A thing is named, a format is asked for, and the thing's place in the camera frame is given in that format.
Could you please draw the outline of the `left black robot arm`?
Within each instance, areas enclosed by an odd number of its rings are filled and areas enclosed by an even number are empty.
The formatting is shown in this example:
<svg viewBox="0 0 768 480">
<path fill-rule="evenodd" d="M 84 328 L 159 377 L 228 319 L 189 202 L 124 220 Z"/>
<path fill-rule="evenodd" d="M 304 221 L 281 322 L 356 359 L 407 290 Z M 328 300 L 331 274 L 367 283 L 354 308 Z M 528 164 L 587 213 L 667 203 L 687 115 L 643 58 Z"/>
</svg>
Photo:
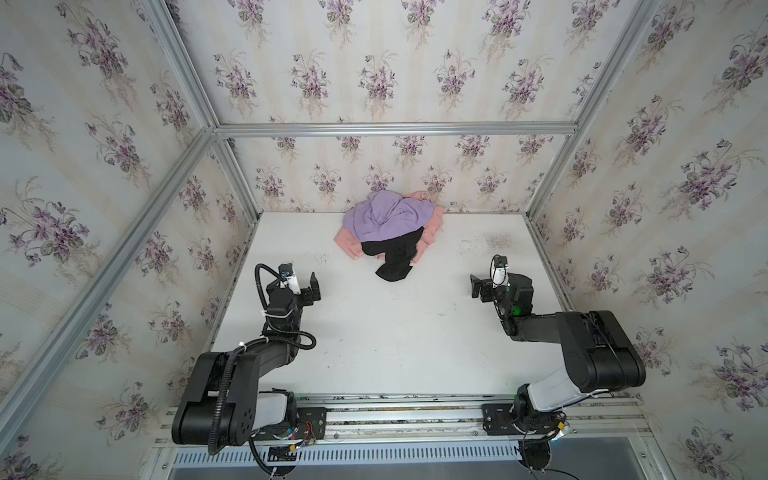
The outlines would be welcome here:
<svg viewBox="0 0 768 480">
<path fill-rule="evenodd" d="M 316 337 L 302 329 L 302 316 L 321 300 L 320 283 L 311 274 L 308 285 L 300 286 L 291 263 L 278 269 L 259 263 L 254 280 L 264 319 L 261 333 L 231 350 L 197 358 L 171 426 L 176 445 L 204 447 L 216 455 L 249 442 L 264 428 L 298 427 L 295 394 L 263 391 L 260 380 L 317 346 Z"/>
</svg>

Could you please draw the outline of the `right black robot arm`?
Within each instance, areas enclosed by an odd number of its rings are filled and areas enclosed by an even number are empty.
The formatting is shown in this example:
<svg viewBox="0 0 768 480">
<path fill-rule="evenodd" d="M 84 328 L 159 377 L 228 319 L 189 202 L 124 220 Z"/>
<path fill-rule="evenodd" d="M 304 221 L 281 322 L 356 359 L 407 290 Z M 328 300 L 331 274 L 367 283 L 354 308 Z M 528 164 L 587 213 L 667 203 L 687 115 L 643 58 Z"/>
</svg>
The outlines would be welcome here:
<svg viewBox="0 0 768 480">
<path fill-rule="evenodd" d="M 511 340 L 556 344 L 563 356 L 562 368 L 519 387 L 511 404 L 482 406 L 487 434 L 552 438 L 565 426 L 567 407 L 644 384 L 644 362 L 612 312 L 535 314 L 532 280 L 520 274 L 472 275 L 470 283 L 471 296 L 493 304 Z"/>
</svg>

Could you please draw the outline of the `black cloth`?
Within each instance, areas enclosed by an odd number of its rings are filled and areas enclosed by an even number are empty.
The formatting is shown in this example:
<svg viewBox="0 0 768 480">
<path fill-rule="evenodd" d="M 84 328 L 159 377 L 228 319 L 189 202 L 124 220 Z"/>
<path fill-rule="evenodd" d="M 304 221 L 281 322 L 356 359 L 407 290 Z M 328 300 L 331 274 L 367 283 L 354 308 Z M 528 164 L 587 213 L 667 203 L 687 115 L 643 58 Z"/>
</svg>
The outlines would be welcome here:
<svg viewBox="0 0 768 480">
<path fill-rule="evenodd" d="M 410 273 L 411 261 L 417 254 L 417 246 L 424 228 L 384 241 L 362 242 L 363 253 L 367 256 L 384 256 L 384 263 L 376 275 L 387 282 L 404 280 Z"/>
</svg>

